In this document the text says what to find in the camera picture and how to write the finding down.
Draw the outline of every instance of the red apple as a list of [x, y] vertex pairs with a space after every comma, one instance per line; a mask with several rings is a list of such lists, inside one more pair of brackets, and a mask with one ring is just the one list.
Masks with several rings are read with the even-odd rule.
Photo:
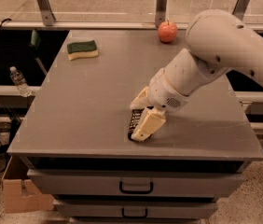
[[177, 26], [172, 21], [164, 21], [159, 25], [159, 39], [162, 42], [172, 42], [177, 35]]

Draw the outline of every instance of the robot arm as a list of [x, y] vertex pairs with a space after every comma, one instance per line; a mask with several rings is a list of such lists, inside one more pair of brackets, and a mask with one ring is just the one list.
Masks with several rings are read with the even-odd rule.
[[206, 10], [188, 26], [188, 49], [182, 49], [161, 68], [131, 102], [144, 110], [131, 140], [145, 141], [165, 123], [166, 112], [176, 112], [198, 88], [235, 69], [263, 86], [263, 37], [231, 14]]

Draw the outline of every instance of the sponge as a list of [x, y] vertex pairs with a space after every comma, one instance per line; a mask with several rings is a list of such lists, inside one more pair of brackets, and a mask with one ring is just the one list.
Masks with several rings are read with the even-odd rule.
[[68, 59], [90, 58], [98, 56], [98, 50], [94, 40], [87, 42], [73, 42], [67, 44]]

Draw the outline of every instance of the water bottle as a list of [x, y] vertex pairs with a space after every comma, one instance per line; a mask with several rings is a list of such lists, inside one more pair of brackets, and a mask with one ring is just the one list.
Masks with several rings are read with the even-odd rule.
[[24, 78], [22, 72], [17, 70], [15, 66], [11, 66], [10, 68], [10, 77], [15, 84], [15, 86], [20, 91], [20, 95], [23, 97], [28, 97], [31, 95], [31, 90], [27, 84], [26, 79]]

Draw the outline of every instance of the drawer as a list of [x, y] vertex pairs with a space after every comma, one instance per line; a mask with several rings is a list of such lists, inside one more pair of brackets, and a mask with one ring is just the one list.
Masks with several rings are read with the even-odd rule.
[[43, 193], [55, 195], [228, 197], [244, 181], [241, 174], [66, 171], [30, 169]]
[[57, 210], [67, 217], [111, 217], [140, 219], [208, 218], [216, 203], [147, 202], [117, 200], [55, 200]]
[[101, 217], [71, 217], [69, 224], [201, 224], [197, 219], [137, 219], [137, 218], [101, 218]]

